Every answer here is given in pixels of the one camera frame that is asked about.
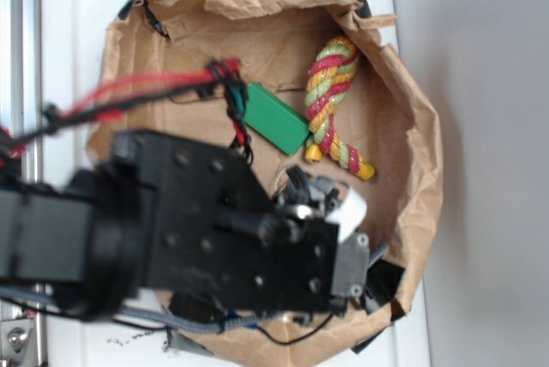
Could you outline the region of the gray metal gripper finger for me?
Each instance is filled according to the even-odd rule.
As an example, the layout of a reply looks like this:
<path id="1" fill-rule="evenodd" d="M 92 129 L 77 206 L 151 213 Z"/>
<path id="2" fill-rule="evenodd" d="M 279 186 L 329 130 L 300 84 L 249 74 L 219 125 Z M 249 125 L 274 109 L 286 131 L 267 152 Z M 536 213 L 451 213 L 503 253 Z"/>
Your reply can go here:
<path id="1" fill-rule="evenodd" d="M 338 244 L 330 290 L 329 312 L 333 316 L 344 316 L 349 304 L 367 314 L 383 306 L 375 298 L 373 287 L 368 286 L 368 271 L 383 258 L 388 247 L 381 243 L 371 252 L 370 239 L 363 232 L 354 232 Z"/>

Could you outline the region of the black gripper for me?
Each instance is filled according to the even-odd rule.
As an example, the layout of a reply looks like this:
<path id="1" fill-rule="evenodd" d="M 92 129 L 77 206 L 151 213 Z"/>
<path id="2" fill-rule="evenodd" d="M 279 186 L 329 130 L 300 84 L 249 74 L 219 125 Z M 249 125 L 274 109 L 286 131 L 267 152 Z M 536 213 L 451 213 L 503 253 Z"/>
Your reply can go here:
<path id="1" fill-rule="evenodd" d="M 350 184 L 290 165 L 273 203 L 240 155 L 152 130 L 118 132 L 109 160 L 139 201 L 140 287 L 223 310 L 339 309 L 337 238 L 347 241 L 367 214 Z"/>

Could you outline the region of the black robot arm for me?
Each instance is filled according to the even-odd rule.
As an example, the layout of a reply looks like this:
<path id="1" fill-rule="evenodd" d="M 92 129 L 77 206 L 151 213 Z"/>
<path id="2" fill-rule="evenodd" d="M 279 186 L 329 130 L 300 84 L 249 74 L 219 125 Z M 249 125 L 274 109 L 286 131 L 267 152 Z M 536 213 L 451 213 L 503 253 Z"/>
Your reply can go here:
<path id="1" fill-rule="evenodd" d="M 269 196 L 231 150 L 147 130 L 119 133 L 109 158 L 55 190 L 1 176 L 1 283 L 45 283 L 45 300 L 108 317 L 146 288 L 170 292 L 186 329 L 237 311 L 343 314 L 379 259 L 352 190 L 298 167 Z"/>

